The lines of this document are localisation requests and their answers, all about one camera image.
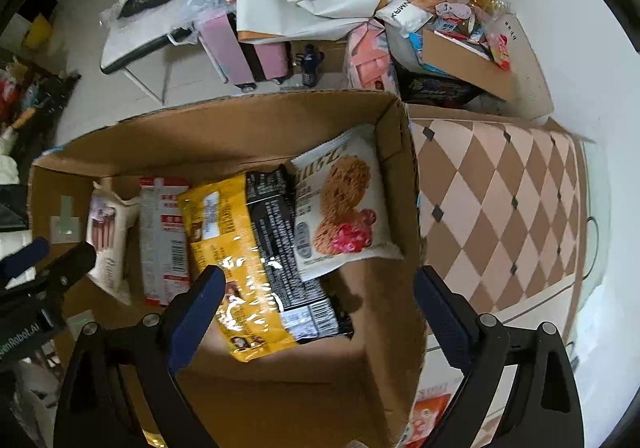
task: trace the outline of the tape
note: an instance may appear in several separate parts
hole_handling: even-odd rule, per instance
[[[60,215],[50,219],[49,243],[80,241],[80,218],[73,217],[74,198],[60,195]]]

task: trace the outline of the red label package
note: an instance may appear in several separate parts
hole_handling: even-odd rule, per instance
[[[148,305],[169,305],[189,290],[187,243],[178,208],[178,195],[187,189],[181,179],[140,179],[140,258]]]

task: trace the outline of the oat cookie package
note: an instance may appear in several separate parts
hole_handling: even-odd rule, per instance
[[[292,160],[295,254],[304,280],[352,260],[402,258],[389,233],[374,132],[356,126]]]

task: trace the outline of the beige tile pattern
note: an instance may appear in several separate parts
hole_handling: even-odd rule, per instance
[[[582,202],[569,136],[442,119],[411,128],[426,261],[476,312],[505,309],[575,271]]]

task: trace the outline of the white package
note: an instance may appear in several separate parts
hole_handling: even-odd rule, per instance
[[[409,33],[417,32],[432,17],[431,13],[416,7],[408,0],[393,0],[376,11],[376,18],[398,28],[403,38],[408,38]]]
[[[124,279],[124,251],[127,232],[136,222],[140,199],[123,201],[110,190],[94,183],[86,241],[95,248],[95,266],[88,277],[118,301],[131,305],[129,283]]]
[[[296,168],[295,255],[307,281],[342,264],[401,259],[391,241],[375,128],[351,128],[291,161]]]
[[[178,195],[180,179],[140,179],[140,260],[147,305],[169,305],[190,287],[187,241]]]

